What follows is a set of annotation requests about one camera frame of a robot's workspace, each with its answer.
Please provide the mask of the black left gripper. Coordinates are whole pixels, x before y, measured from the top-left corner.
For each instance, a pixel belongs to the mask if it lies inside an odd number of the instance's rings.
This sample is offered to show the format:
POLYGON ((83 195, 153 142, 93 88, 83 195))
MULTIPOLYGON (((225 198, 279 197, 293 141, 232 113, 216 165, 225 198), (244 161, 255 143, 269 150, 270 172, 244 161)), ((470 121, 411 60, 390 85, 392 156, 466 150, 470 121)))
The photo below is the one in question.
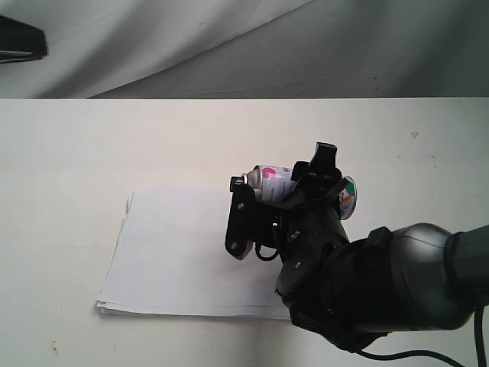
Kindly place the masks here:
POLYGON ((1 64, 41 60, 48 55, 45 33, 35 26, 1 16, 1 64))

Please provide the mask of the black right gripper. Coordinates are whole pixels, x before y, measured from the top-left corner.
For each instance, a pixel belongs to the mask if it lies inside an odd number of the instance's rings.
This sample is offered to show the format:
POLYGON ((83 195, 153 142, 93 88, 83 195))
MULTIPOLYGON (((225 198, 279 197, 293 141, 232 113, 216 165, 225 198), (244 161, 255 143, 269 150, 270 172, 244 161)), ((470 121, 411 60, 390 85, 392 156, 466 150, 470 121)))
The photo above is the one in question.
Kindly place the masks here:
POLYGON ((293 168, 278 167, 273 205, 259 202, 252 215, 255 255, 262 261, 279 257, 286 261, 300 249, 330 252, 348 242, 342 225, 338 195, 347 183, 330 190, 303 186, 306 176, 317 180, 338 180, 335 145, 317 142, 313 158, 297 161, 293 168))

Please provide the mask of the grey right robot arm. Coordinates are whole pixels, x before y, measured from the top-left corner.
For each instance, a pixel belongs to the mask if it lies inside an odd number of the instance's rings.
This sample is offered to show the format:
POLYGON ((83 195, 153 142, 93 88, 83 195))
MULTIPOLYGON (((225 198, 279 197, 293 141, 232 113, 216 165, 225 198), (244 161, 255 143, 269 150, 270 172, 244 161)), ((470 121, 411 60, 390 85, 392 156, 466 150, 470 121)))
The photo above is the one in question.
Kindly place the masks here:
POLYGON ((350 241, 341 200, 353 183, 336 167, 336 147, 319 143, 295 163, 279 203, 255 200, 247 243, 282 262, 276 292, 291 322, 340 349, 363 354, 397 331, 455 330, 474 322, 483 352, 488 304, 488 229, 449 232, 429 223, 385 226, 350 241))

